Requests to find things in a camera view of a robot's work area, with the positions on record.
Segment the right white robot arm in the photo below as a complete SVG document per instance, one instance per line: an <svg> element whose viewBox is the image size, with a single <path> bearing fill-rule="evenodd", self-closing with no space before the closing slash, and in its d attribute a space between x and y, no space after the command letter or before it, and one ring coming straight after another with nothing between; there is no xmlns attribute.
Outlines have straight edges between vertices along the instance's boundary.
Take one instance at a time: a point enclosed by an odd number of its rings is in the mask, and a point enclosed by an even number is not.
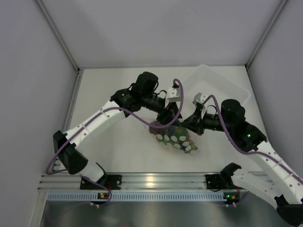
<svg viewBox="0 0 303 227"><path fill-rule="evenodd" d="M254 161L271 179L271 183L230 163L221 172L222 184L250 191L270 204L289 225L303 223L303 179L278 155L266 136L245 118L245 108L234 99L219 105L214 99L215 114L207 113L207 98L195 98L196 109L182 126L202 135L205 130L223 131L232 146Z"/></svg>

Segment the clear zip top bag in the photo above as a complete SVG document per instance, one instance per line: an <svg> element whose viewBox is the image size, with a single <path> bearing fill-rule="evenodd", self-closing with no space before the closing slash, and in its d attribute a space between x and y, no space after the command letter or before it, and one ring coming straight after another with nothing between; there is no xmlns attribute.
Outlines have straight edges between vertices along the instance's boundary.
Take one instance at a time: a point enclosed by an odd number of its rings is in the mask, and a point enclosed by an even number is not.
<svg viewBox="0 0 303 227"><path fill-rule="evenodd" d="M171 125L158 129L149 126L148 131L161 145L182 150L188 154L198 151L198 147L191 139L188 129L184 127Z"/></svg>

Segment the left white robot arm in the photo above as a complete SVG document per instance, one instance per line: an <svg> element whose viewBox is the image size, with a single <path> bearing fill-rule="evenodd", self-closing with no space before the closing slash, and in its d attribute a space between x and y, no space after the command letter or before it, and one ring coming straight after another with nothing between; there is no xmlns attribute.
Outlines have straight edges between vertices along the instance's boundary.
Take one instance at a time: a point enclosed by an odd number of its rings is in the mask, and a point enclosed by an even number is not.
<svg viewBox="0 0 303 227"><path fill-rule="evenodd" d="M89 142L128 116L133 116L155 129L164 129L177 122L184 103L184 89L180 80L173 80L165 98L160 98L155 93L158 85L159 78L155 74L143 72L128 88L116 91L103 107L84 122L65 132L57 131L53 135L54 147L57 150L55 156L59 158L65 170L70 175L79 174L95 188L102 189L107 183L106 172L97 162L85 157L85 147ZM174 108L177 111L168 114L168 123L152 124L135 114L143 107L158 115Z"/></svg>

